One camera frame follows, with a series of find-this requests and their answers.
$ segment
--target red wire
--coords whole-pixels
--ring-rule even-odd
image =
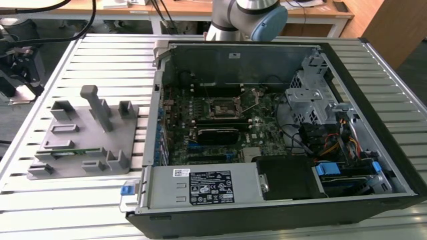
[[[324,146],[323,146],[323,148],[327,148],[328,138],[330,138],[331,136],[335,136],[335,135],[338,135],[338,133],[331,133],[331,134],[327,135],[327,137],[326,137],[326,139],[324,139]]]

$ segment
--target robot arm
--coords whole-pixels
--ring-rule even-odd
[[[215,0],[208,41],[271,41],[288,20],[279,0]]]

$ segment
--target white sticker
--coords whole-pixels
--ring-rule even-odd
[[[131,14],[148,14],[148,11],[128,11]]]
[[[240,53],[230,53],[228,58],[230,59],[240,59]]]
[[[190,176],[190,168],[174,169],[174,177],[188,177]]]

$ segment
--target warning label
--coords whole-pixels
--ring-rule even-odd
[[[230,204],[235,202],[231,171],[190,173],[191,205]]]

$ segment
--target aluminum workbench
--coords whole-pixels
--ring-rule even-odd
[[[120,213],[120,187],[142,175],[155,68],[156,40],[200,36],[88,34],[60,59],[0,162],[0,239],[146,239]],[[368,43],[358,39],[283,37],[283,42],[330,42],[423,179],[427,179],[427,109]],[[80,87],[98,85],[110,105],[140,106],[131,172],[126,175],[27,179],[27,169],[49,127],[53,101],[87,106]],[[200,237],[200,239],[426,239],[427,207],[415,205],[342,226],[319,226]]]

